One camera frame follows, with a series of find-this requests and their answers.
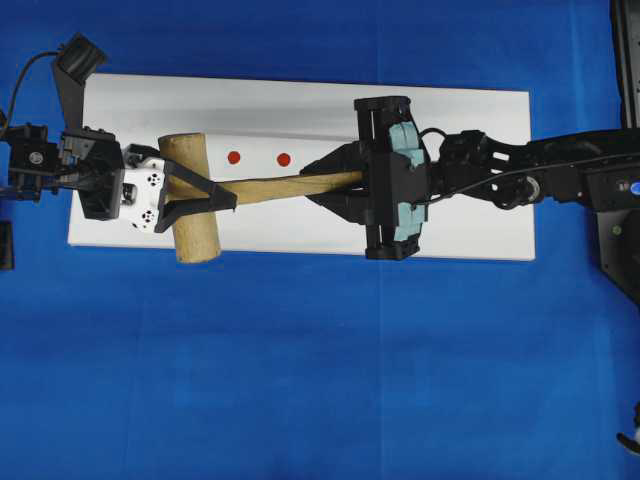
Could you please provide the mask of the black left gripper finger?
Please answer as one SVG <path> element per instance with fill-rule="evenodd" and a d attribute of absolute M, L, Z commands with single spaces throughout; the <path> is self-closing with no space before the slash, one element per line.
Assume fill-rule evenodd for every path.
<path fill-rule="evenodd" d="M 371 224 L 370 196 L 365 189 L 342 189 L 307 195 L 306 198 L 349 223 Z"/>
<path fill-rule="evenodd" d="M 366 142 L 354 141 L 344 144 L 329 154 L 305 166 L 301 175 L 326 175 L 353 171 L 364 171 L 370 148 Z"/>

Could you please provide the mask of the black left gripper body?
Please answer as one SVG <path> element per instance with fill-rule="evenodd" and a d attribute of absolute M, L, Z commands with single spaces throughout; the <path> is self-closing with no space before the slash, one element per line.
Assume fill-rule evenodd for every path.
<path fill-rule="evenodd" d="M 370 218 L 365 255 L 403 260 L 419 251 L 427 207 L 426 152 L 405 96 L 354 101 L 359 140 L 366 147 L 366 185 Z"/>

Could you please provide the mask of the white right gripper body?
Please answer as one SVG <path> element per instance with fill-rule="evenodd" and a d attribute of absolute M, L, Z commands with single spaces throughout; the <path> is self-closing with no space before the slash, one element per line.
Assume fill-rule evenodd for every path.
<path fill-rule="evenodd" d="M 165 161 L 157 150 L 138 144 L 123 150 L 123 160 L 118 219 L 142 233 L 159 233 L 165 203 Z"/>

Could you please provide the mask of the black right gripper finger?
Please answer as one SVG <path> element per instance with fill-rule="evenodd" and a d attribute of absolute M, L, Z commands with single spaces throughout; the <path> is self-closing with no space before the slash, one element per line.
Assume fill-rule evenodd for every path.
<path fill-rule="evenodd" d="M 204 193 L 207 198 L 207 206 L 211 210 L 234 210 L 236 208 L 236 195 L 198 173 L 172 161 L 164 161 L 164 172 L 168 176 L 175 177 L 198 192 Z"/>
<path fill-rule="evenodd" d="M 154 232 L 164 233 L 182 217 L 216 211 L 221 210 L 211 210 L 207 206 L 207 198 L 171 200 L 159 208 Z"/>

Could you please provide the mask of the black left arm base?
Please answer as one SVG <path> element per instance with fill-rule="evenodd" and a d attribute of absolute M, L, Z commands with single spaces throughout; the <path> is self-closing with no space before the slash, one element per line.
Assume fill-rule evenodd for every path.
<path fill-rule="evenodd" d="M 639 301 L 639 3 L 610 3 L 622 137 L 619 153 L 628 153 L 631 169 L 620 176 L 617 191 L 631 201 L 596 217 L 602 272 L 634 302 Z"/>

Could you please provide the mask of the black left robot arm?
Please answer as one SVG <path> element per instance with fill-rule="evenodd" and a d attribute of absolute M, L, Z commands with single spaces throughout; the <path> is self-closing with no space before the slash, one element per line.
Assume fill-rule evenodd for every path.
<path fill-rule="evenodd" d="M 365 255 L 416 254 L 429 206 L 455 195 L 502 210 L 547 197 L 594 212 L 639 206 L 639 131 L 588 131 L 512 145 L 479 130 L 446 134 L 432 161 L 406 96 L 357 99 L 359 137 L 307 165 L 301 175 L 359 172 L 352 187 L 312 202 L 366 229 Z"/>

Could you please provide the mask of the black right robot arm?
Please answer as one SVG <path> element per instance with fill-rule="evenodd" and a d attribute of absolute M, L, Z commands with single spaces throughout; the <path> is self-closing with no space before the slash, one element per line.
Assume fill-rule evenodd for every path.
<path fill-rule="evenodd" d="M 178 219 L 233 210 L 237 196 L 163 157 L 150 146 L 121 148 L 102 130 L 66 130 L 59 143 L 44 126 L 11 128 L 6 200 L 40 200 L 41 193 L 73 190 L 89 220 L 123 220 L 143 233 L 163 233 Z"/>

